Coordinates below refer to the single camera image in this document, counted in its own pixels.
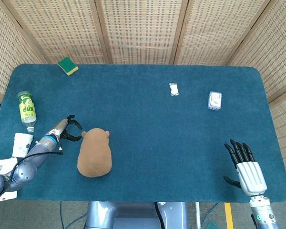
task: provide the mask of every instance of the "metal robot arm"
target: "metal robot arm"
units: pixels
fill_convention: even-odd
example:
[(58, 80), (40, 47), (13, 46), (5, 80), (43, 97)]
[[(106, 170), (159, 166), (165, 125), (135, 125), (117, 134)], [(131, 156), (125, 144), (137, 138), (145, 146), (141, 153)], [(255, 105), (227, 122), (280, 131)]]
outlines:
[(224, 176), (225, 181), (241, 188), (247, 196), (250, 196), (249, 204), (253, 213), (251, 217), (256, 229), (279, 229), (270, 201), (263, 195), (267, 190), (267, 185), (261, 167), (255, 161), (251, 149), (245, 143), (240, 144), (232, 139), (230, 142), (234, 150), (228, 144), (225, 144), (225, 147), (230, 153), (240, 182), (231, 180), (227, 176)]
[(36, 177), (38, 169), (49, 156), (49, 154), (31, 155), (53, 152), (57, 144), (59, 145), (59, 151), (62, 153), (61, 138), (70, 141), (78, 141), (81, 139), (81, 136), (74, 137), (66, 132), (66, 127), (69, 124), (75, 124), (79, 129), (82, 129), (77, 121), (72, 120), (74, 117), (74, 115), (70, 115), (62, 119), (55, 127), (48, 131), (27, 154), (26, 158), (15, 168), (13, 174), (11, 174), (12, 171), (10, 171), (5, 175), (0, 175), (0, 193), (3, 190), (5, 192), (17, 191), (30, 183)]

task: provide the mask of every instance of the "plastic container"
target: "plastic container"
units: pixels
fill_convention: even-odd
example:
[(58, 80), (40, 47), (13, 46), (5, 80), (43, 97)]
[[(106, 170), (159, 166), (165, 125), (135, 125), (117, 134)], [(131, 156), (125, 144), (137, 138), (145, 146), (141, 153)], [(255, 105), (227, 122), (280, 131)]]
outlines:
[(22, 123), (27, 127), (29, 133), (33, 133), (35, 128), (37, 117), (35, 112), (35, 106), (33, 103), (32, 94), (30, 92), (19, 92), (19, 109)]

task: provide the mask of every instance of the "blue felt tablecloth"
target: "blue felt tablecloth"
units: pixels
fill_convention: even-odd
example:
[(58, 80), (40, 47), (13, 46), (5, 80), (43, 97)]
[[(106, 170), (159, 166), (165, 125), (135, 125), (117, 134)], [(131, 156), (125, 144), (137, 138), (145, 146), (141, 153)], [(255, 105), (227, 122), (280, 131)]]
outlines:
[[(178, 83), (171, 96), (169, 83)], [(224, 143), (246, 142), (259, 162), (272, 201), (286, 199), (286, 172), (259, 72), (251, 67), (79, 65), (67, 76), (55, 64), (23, 64), (0, 110), (0, 159), (25, 133), (17, 93), (30, 91), (37, 112), (34, 140), (68, 115), (84, 130), (110, 131), (112, 170), (86, 178), (77, 170), (82, 141), (62, 140), (21, 199), (84, 201), (248, 202), (224, 175), (237, 174)], [(222, 108), (207, 109), (210, 91)], [(68, 132), (79, 135), (74, 126)]]

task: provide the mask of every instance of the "brown teddy bear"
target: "brown teddy bear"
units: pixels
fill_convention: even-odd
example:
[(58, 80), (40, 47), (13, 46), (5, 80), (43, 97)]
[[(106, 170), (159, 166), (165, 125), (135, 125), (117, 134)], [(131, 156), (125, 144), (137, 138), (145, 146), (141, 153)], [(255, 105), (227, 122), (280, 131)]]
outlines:
[(83, 131), (82, 137), (78, 171), (86, 177), (100, 177), (109, 173), (112, 167), (109, 131), (94, 128)]

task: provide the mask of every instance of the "white paper cup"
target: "white paper cup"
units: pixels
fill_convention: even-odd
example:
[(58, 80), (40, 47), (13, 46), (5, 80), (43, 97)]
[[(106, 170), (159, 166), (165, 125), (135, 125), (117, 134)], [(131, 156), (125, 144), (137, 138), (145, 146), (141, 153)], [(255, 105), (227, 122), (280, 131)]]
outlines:
[(13, 148), (13, 157), (25, 157), (31, 146), (33, 135), (16, 133)]

